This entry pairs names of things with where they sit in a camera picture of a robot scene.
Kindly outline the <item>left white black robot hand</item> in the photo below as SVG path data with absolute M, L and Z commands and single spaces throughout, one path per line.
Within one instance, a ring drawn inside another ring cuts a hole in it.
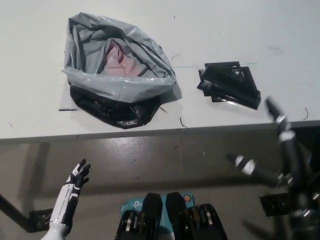
M 84 158 L 72 170 L 65 184 L 60 189 L 50 222 L 63 224 L 69 229 L 72 227 L 81 189 L 89 181 L 87 175 L 90 172 L 90 167 L 91 165 L 86 164 L 86 159 Z

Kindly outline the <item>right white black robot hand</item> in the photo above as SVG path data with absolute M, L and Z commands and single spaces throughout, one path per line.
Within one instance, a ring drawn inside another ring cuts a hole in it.
M 277 139 L 282 153 L 279 174 L 258 166 L 251 158 L 227 154 L 227 159 L 244 175 L 269 187 L 287 187 L 288 216 L 294 240 L 320 238 L 320 206 L 314 198 L 313 181 L 308 177 L 301 148 L 286 114 L 271 98 L 265 99 L 268 113 L 276 124 Z

